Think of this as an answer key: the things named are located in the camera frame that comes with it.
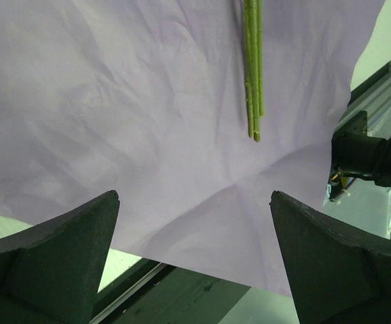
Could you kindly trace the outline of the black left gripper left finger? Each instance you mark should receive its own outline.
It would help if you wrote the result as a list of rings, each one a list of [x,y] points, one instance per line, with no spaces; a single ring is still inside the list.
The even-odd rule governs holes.
[[[0,323],[89,323],[114,233],[108,191],[0,239]]]

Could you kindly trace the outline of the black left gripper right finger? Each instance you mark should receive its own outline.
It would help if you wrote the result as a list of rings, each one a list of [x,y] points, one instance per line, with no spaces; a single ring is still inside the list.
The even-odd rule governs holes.
[[[391,240],[280,191],[270,209],[300,323],[391,323]]]

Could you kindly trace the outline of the purple wrapping paper sheet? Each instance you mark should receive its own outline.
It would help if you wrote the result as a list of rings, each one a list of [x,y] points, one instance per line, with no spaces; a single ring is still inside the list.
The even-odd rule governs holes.
[[[0,1],[0,215],[108,191],[113,247],[288,295],[276,190],[320,209],[383,1],[265,1],[261,139],[240,1]]]

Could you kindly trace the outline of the small peach rose stem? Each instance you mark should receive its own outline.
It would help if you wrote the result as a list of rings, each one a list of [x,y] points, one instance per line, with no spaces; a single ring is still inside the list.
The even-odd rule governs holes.
[[[263,2],[243,1],[246,112],[249,137],[261,140],[263,94]]]

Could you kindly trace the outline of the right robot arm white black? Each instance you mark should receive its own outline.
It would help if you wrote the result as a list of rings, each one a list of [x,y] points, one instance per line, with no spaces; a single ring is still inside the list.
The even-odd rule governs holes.
[[[329,184],[341,178],[359,178],[381,187],[391,187],[391,136],[367,135],[367,112],[360,111],[332,138],[332,166]]]

